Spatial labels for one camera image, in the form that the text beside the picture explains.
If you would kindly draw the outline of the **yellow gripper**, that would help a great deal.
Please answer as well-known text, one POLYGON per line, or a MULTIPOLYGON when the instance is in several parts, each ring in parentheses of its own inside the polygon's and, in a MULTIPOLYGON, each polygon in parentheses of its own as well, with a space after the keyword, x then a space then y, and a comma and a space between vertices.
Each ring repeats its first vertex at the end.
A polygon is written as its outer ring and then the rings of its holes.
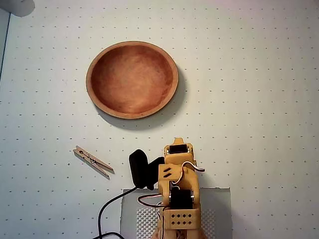
POLYGON ((163 152, 165 164, 182 165, 184 162, 189 161, 197 165, 194 158, 193 145, 185 143, 182 137, 176 137, 172 144, 164 147, 163 152))

